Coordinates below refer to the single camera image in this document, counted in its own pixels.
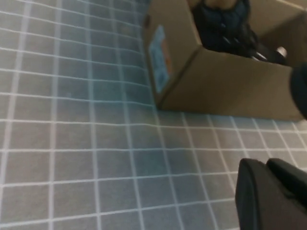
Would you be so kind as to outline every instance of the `tiled floor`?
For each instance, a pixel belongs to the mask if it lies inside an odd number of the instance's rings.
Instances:
[[[237,229],[241,158],[307,169],[306,122],[156,111],[145,9],[0,0],[2,230]]]

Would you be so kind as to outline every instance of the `cardboard box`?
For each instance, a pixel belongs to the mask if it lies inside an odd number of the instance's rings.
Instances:
[[[283,46],[288,66],[205,49],[190,9],[199,0],[152,0],[143,26],[150,79],[162,110],[301,120],[289,90],[292,67],[307,57],[307,14],[280,0],[250,0],[262,43]]]

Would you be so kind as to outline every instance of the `black object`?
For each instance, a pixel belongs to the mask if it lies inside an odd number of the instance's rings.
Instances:
[[[228,10],[213,9],[201,1],[192,13],[206,49],[285,65],[285,57],[262,45],[251,30],[249,0],[238,0]]]
[[[281,159],[242,159],[236,207],[241,230],[306,230],[307,173]]]
[[[307,119],[307,63],[293,69],[290,90],[298,110]]]

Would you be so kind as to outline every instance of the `floor tile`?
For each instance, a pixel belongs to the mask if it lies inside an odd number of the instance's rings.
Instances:
[[[128,151],[98,151],[97,164],[99,178],[132,176]]]
[[[56,181],[93,179],[93,155],[87,152],[56,152]]]
[[[167,174],[164,153],[161,150],[134,151],[137,176]]]
[[[190,133],[195,148],[217,148],[214,133],[211,129],[191,128]]]
[[[127,149],[127,134],[124,126],[96,125],[97,147],[105,149]]]
[[[161,141],[156,127],[131,126],[130,132],[134,149],[161,148]]]
[[[172,174],[197,173],[193,152],[190,150],[169,150],[167,158]]]
[[[168,177],[138,179],[142,207],[170,205],[174,203]]]
[[[56,145],[58,149],[90,149],[91,127],[88,124],[57,124]]]
[[[161,131],[166,148],[191,148],[185,128],[161,128]]]
[[[185,230],[214,230],[207,204],[182,206],[180,213]]]
[[[199,176],[175,176],[173,181],[179,203],[205,200]]]
[[[176,210],[173,207],[143,211],[144,225],[147,230],[180,229]]]
[[[133,180],[101,181],[99,192],[101,212],[137,207]]]
[[[95,121],[98,123],[124,124],[124,105],[123,103],[101,103],[96,102]]]
[[[49,121],[51,99],[17,96],[14,119]]]
[[[96,213],[94,183],[54,185],[54,217]]]
[[[225,230],[239,227],[234,201],[213,203],[212,209],[219,229]]]
[[[11,149],[49,149],[49,147],[50,124],[13,122]]]
[[[97,230],[96,217],[69,219],[54,222],[54,230]]]
[[[196,151],[201,172],[203,173],[220,173],[225,172],[222,158],[219,151]]]
[[[9,152],[5,183],[48,181],[49,157],[48,152]]]
[[[47,219],[48,190],[46,185],[4,188],[1,223]]]
[[[227,199],[235,196],[227,174],[203,176],[210,200]]]
[[[103,215],[101,224],[104,230],[140,230],[139,214],[137,212]]]

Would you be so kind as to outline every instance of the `gray tile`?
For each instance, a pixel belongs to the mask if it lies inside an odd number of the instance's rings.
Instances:
[[[276,129],[273,120],[256,119],[256,123],[257,123],[259,129],[266,129],[266,130],[275,130]]]
[[[61,22],[67,25],[85,27],[85,15],[69,11],[62,11]]]
[[[239,149],[242,148],[240,139],[236,131],[216,130],[220,147],[222,149]]]
[[[211,115],[210,117],[214,127],[234,128],[229,116]]]
[[[167,158],[172,174],[197,172],[193,152],[190,150],[167,151]]]
[[[82,28],[61,25],[61,39],[85,43],[85,33]]]
[[[117,64],[116,49],[92,46],[92,61]]]
[[[155,125],[154,108],[151,106],[128,103],[130,123]]]
[[[93,179],[92,152],[56,152],[56,181]]]
[[[14,119],[49,121],[51,99],[17,96]]]
[[[161,130],[166,148],[191,148],[185,128],[161,128]]]
[[[113,7],[123,11],[133,11],[132,2],[129,1],[114,0]]]
[[[18,49],[20,33],[0,30],[0,47]]]
[[[5,183],[49,180],[48,152],[9,152]]]
[[[219,229],[234,229],[239,227],[234,201],[217,202],[211,205]]]
[[[86,4],[82,1],[64,0],[62,8],[69,11],[85,13]]]
[[[48,218],[48,186],[3,189],[1,223]]]
[[[22,1],[12,1],[12,0],[1,0],[0,8],[4,12],[24,14],[24,2]]]
[[[226,174],[203,176],[203,181],[210,200],[227,199],[235,196]]]
[[[9,109],[10,96],[0,95],[0,119],[6,119]]]
[[[125,84],[125,94],[128,102],[152,104],[150,88],[133,84]]]
[[[211,129],[190,128],[190,133],[195,148],[217,148],[215,136]]]
[[[291,151],[291,154],[299,168],[307,168],[307,152],[306,151]]]
[[[144,60],[141,54],[129,50],[121,50],[120,58],[123,65],[144,68]]]
[[[97,147],[102,149],[127,149],[127,134],[124,126],[96,125]]]
[[[303,142],[296,133],[282,133],[288,148],[304,148]]]
[[[57,124],[58,149],[90,149],[91,127],[88,124]]]
[[[259,160],[263,163],[266,163],[268,159],[270,158],[267,151],[248,151],[248,155],[252,159]]]
[[[124,81],[147,85],[145,71],[135,67],[122,67]]]
[[[262,132],[262,136],[268,148],[280,149],[286,148],[282,138],[275,132]]]
[[[198,150],[196,154],[203,173],[225,172],[219,151]]]
[[[175,192],[179,203],[204,201],[205,196],[199,176],[173,177]]]
[[[58,96],[77,99],[88,99],[88,81],[59,78]]]
[[[14,227],[2,227],[4,230],[48,230],[48,223],[27,224]]]
[[[56,20],[56,9],[42,5],[32,4],[30,16],[33,18],[40,18],[43,20],[54,22]]]
[[[167,174],[163,151],[134,151],[133,156],[137,176]]]
[[[22,70],[28,72],[52,74],[53,57],[24,53]]]
[[[174,203],[168,177],[138,180],[142,207],[170,205]]]
[[[57,100],[57,120],[69,122],[90,122],[89,102]]]
[[[243,151],[223,151],[223,156],[230,172],[237,172],[240,160],[245,158]]]
[[[182,115],[179,112],[157,111],[160,125],[183,127]]]
[[[214,230],[207,204],[182,206],[180,213],[185,230]]]
[[[0,13],[0,28],[20,31],[22,16]]]
[[[132,176],[128,151],[99,151],[97,162],[99,178]]]
[[[90,24],[91,30],[113,32],[113,25],[111,20],[91,17]]]
[[[111,18],[111,12],[109,7],[98,6],[90,4],[90,15],[99,18]]]
[[[103,215],[100,218],[104,230],[141,230],[137,212]]]
[[[130,132],[134,149],[161,148],[161,141],[156,127],[131,126]]]
[[[93,79],[119,81],[118,66],[92,63]]]
[[[242,128],[242,129],[255,129],[256,128],[252,118],[234,117],[234,120],[235,120],[235,124],[237,128]]]
[[[87,78],[87,63],[85,61],[59,58],[59,75]]]
[[[247,149],[264,149],[264,144],[258,131],[240,131],[239,132]]]
[[[173,207],[143,211],[144,225],[147,230],[180,229],[176,210]]]
[[[1,50],[0,54],[0,68],[14,69],[17,52]]]
[[[54,36],[55,24],[41,21],[38,19],[29,19],[28,33],[37,35]]]
[[[94,183],[54,185],[54,217],[96,213]]]
[[[291,159],[290,153],[288,151],[271,151],[273,158],[282,159],[292,165],[294,165],[293,160]]]
[[[117,211],[137,207],[133,180],[99,182],[100,211]]]
[[[86,45],[69,41],[61,41],[59,55],[62,57],[87,60]]]
[[[0,71],[0,92],[11,92],[13,75],[13,72]]]
[[[97,230],[97,218],[69,219],[54,222],[54,230]]]
[[[10,148],[49,149],[49,136],[50,124],[13,122]]]
[[[99,31],[91,31],[91,44],[96,46],[115,47],[115,35]]]
[[[98,123],[124,124],[123,103],[95,103],[95,121]]]
[[[26,73],[19,76],[18,93],[51,96],[52,77]]]

